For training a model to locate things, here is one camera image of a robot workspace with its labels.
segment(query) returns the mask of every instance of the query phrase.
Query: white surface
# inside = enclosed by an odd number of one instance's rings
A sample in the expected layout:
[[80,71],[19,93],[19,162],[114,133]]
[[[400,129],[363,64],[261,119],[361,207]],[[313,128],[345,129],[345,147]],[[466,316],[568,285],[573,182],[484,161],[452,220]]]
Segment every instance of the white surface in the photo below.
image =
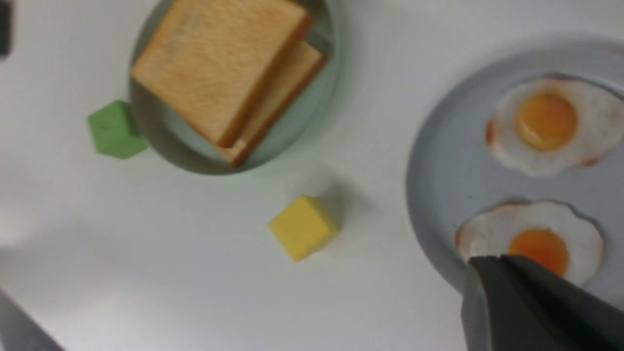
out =
[[[209,178],[152,151],[127,162],[92,152],[85,117],[126,97],[155,0],[20,1],[15,51],[0,65],[2,287],[68,351],[465,349],[461,297],[407,222],[417,128],[516,40],[624,39],[624,2],[343,2],[347,70],[332,122],[258,172]],[[347,199],[344,233],[293,264],[266,223],[332,182]]]

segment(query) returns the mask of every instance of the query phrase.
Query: bread slice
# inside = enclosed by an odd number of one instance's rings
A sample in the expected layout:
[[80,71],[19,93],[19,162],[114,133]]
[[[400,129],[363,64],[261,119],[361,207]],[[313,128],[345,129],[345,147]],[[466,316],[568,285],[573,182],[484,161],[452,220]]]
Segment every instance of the bread slice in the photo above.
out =
[[312,25],[290,0],[176,0],[132,77],[204,138],[231,147],[280,61]]
[[229,149],[217,148],[223,158],[235,167],[245,163],[273,124],[312,81],[325,62],[322,53],[305,41],[299,42],[269,83],[236,144]]

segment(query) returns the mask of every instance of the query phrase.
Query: dark gray object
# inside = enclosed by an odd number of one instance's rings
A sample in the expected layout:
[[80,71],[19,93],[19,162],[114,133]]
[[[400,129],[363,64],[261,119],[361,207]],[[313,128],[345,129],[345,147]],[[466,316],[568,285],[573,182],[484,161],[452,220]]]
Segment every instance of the dark gray object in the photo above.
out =
[[0,339],[5,351],[63,351],[2,291]]
[[0,58],[11,52],[13,27],[13,3],[10,0],[0,0]]
[[469,351],[624,350],[624,313],[524,257],[476,257],[462,322]]

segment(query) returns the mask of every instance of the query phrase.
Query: fried egg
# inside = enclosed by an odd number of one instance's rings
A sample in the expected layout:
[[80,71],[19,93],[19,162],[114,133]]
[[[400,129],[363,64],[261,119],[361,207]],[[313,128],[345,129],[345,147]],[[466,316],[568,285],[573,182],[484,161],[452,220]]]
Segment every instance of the fried egg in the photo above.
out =
[[600,269],[604,240],[589,221],[554,202],[504,204],[479,214],[457,231],[465,262],[473,256],[522,255],[576,285]]
[[511,89],[498,103],[485,140],[494,157],[529,177],[591,166],[624,137],[624,102],[575,78],[546,77]]

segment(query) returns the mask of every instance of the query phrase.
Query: light blue plate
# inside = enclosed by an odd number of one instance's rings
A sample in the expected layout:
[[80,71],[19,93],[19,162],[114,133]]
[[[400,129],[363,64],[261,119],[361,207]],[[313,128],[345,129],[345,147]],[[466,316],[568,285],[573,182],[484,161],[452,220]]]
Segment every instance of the light blue plate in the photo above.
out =
[[[292,145],[315,119],[322,118],[338,81],[341,64],[342,12],[335,0],[299,0],[312,14],[315,26],[306,40],[328,55],[328,63],[272,128],[265,141],[241,168],[230,167],[212,145],[200,137],[167,104],[130,80],[130,102],[139,127],[152,148],[165,160],[190,172],[236,174],[262,166]],[[137,39],[132,63],[149,43],[173,0],[154,9]]]
[[433,110],[412,150],[407,204],[429,260],[462,291],[466,266],[455,233],[472,216],[508,200],[570,204],[598,224],[605,261],[586,289],[624,306],[624,146],[593,167],[530,179],[502,167],[485,146],[485,126],[505,91],[551,73],[581,77],[624,94],[624,56],[615,47],[571,42],[540,47],[487,66],[452,90]]

